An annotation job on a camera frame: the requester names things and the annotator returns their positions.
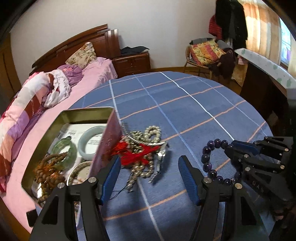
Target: white wall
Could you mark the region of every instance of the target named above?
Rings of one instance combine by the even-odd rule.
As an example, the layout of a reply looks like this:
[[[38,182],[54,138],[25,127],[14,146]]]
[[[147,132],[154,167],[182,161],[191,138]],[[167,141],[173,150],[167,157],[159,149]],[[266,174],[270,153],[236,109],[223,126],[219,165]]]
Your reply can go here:
[[[38,0],[11,30],[21,83],[48,50],[87,29],[118,28],[120,47],[150,48],[151,67],[183,66],[192,40],[211,37],[216,0]]]

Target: black coat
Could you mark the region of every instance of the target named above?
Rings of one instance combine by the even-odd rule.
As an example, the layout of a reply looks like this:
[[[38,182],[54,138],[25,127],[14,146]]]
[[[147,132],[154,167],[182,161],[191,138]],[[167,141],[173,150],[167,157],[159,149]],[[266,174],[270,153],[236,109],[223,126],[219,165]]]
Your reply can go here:
[[[229,37],[229,24],[232,7],[234,6],[234,28],[235,39],[233,40],[234,49],[245,48],[248,39],[248,30],[244,8],[237,0],[217,0],[216,1],[216,23],[222,28],[223,39]]]

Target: purple pillow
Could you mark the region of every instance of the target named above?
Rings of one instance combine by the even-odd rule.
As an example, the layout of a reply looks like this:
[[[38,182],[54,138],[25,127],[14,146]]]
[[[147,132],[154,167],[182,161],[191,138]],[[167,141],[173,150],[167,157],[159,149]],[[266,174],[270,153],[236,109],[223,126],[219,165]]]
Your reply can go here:
[[[64,64],[58,67],[58,69],[62,70],[65,76],[67,76],[71,87],[76,85],[83,77],[82,69],[78,65]]]

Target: pink bed sheet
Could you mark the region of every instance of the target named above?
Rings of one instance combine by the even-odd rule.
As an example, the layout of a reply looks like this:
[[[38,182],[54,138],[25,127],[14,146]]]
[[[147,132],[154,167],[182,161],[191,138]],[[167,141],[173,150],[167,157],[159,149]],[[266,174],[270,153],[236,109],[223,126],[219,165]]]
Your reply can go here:
[[[83,75],[82,80],[72,88],[70,96],[55,107],[47,110],[31,129],[12,165],[6,194],[1,196],[10,212],[30,233],[32,228],[28,225],[26,212],[35,209],[35,204],[22,189],[21,181],[36,146],[61,111],[71,107],[77,100],[100,84],[117,78],[112,61],[101,57],[98,57],[96,62],[90,63],[83,70]]]

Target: floral pillow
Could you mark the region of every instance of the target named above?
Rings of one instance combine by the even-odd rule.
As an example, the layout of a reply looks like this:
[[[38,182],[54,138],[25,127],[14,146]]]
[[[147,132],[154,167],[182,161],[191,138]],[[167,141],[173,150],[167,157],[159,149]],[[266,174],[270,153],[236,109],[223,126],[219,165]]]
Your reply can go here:
[[[198,65],[208,65],[215,63],[225,52],[218,47],[215,40],[210,40],[201,44],[190,45],[190,53]]]
[[[81,69],[84,69],[90,62],[95,60],[96,52],[94,47],[91,42],[87,42],[67,59],[66,64],[78,65]]]

